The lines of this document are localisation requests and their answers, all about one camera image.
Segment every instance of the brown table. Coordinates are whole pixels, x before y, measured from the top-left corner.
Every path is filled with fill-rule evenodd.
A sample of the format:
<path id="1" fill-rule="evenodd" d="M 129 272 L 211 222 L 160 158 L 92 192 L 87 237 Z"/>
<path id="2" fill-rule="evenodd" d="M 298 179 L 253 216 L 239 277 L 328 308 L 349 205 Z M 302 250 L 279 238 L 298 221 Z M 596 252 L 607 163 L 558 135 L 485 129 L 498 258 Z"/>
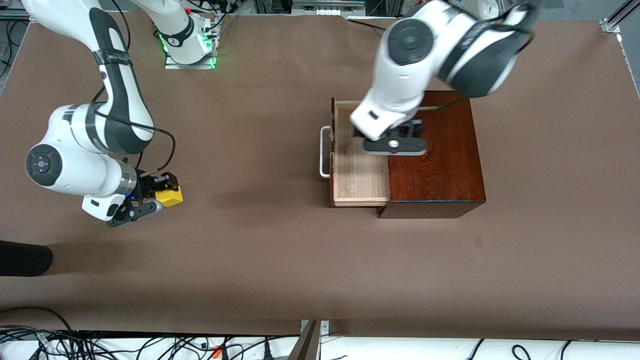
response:
<path id="1" fill-rule="evenodd" d="M 502 88 L 472 101 L 485 205 L 381 220 L 330 208 L 317 174 L 331 97 L 370 85 L 374 30 L 240 17 L 217 69 L 163 70 L 149 19 L 127 16 L 185 202 L 109 229 L 29 180 L 51 111 L 100 87 L 86 48 L 32 25 L 0 98 L 0 238 L 57 259 L 51 275 L 0 279 L 0 307 L 49 306 L 78 329 L 284 333 L 322 318 L 354 335 L 640 339 L 640 101 L 596 22 L 540 22 Z M 158 134 L 143 166 L 168 145 Z M 60 326 L 2 322 L 18 321 Z"/>

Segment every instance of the yellow block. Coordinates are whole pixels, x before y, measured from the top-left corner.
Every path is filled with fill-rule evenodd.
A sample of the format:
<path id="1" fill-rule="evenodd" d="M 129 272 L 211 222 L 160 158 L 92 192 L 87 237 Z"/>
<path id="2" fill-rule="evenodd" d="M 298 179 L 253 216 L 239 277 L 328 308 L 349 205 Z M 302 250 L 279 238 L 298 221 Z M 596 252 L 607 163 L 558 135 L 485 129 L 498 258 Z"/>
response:
<path id="1" fill-rule="evenodd" d="M 167 208 L 180 204 L 182 202 L 182 190 L 178 186 L 178 191 L 163 190 L 161 192 L 156 192 L 156 200 L 162 202 L 162 205 Z"/>

